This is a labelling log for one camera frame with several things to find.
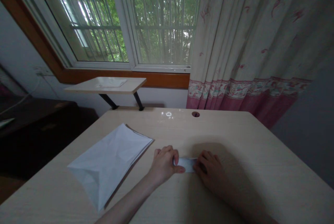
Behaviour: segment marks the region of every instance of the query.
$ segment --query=window sill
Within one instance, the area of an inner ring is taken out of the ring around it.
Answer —
[[[1,0],[18,26],[61,83],[78,84],[96,77],[146,78],[146,87],[188,89],[190,74],[94,69],[66,69],[22,0]]]

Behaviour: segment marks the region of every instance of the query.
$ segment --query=white paper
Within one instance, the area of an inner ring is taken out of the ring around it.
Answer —
[[[195,172],[192,168],[193,165],[195,165],[197,161],[197,158],[179,158],[178,164],[185,168],[185,172]]]
[[[97,78],[98,84],[96,85],[96,87],[120,87],[126,81],[127,81],[126,79],[117,79],[112,77],[98,77]]]
[[[152,141],[121,124],[67,166],[98,212]]]

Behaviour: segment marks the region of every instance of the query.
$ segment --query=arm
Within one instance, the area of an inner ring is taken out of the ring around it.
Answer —
[[[269,215],[259,211],[254,205],[246,205],[241,194],[228,180],[217,155],[203,151],[194,165],[194,170],[204,185],[218,198],[229,204],[241,217],[250,223],[276,223]]]
[[[178,151],[172,146],[164,147],[162,150],[154,151],[152,166],[135,187],[128,192],[119,202],[117,202],[108,212],[106,212],[96,224],[103,223],[128,223],[137,212],[144,201],[158,188],[166,182],[174,173],[184,173],[185,169],[178,164]]]

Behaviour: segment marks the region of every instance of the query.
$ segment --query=right hand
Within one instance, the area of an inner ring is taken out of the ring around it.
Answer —
[[[200,163],[205,166],[206,173],[201,169]],[[235,191],[224,173],[218,156],[213,155],[210,151],[203,150],[193,168],[204,185],[220,199],[226,200],[226,197]]]

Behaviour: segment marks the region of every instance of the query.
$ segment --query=green foliage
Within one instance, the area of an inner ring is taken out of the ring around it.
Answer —
[[[71,1],[77,17],[75,23],[69,19],[82,32],[89,60],[128,62],[115,0]],[[131,0],[138,61],[190,64],[197,5],[198,0]]]

